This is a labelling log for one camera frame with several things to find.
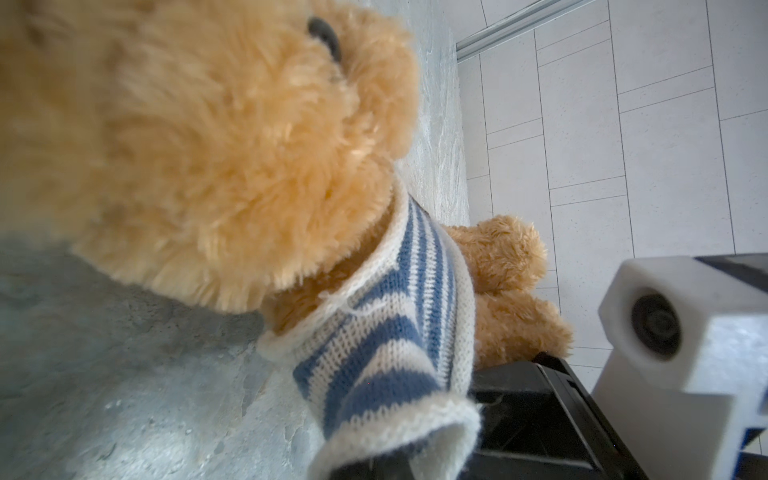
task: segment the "sweater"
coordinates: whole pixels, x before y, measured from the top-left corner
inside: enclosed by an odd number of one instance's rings
[[[472,281],[458,246],[400,179],[394,202],[363,265],[296,327],[258,342],[292,371],[326,437],[312,479],[403,449],[417,479],[453,480],[475,445]]]

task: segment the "teddy bear head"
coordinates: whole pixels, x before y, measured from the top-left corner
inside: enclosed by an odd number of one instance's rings
[[[0,7],[0,230],[238,313],[330,269],[392,197],[418,68],[333,0]]]

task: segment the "gray stone surface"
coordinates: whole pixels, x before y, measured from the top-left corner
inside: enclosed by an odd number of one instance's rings
[[[468,222],[454,41],[438,0],[401,15],[422,106],[399,168],[446,223]],[[122,286],[63,250],[0,241],[0,480],[304,478],[322,444],[258,314],[221,316]]]

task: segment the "teddy bear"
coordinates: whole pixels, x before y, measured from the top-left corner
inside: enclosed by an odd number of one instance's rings
[[[396,19],[336,0],[4,0],[0,233],[111,278],[260,310],[326,444],[310,468],[407,452],[456,478],[472,370],[571,329],[512,217],[442,227],[394,163],[419,69]]]

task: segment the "teddy bear leg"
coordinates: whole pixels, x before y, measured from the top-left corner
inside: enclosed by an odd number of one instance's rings
[[[532,360],[541,352],[564,357],[571,327],[551,302],[508,290],[475,295],[475,368]]]
[[[498,215],[475,227],[445,229],[464,255],[476,293],[528,291],[547,273],[538,231],[518,218]]]

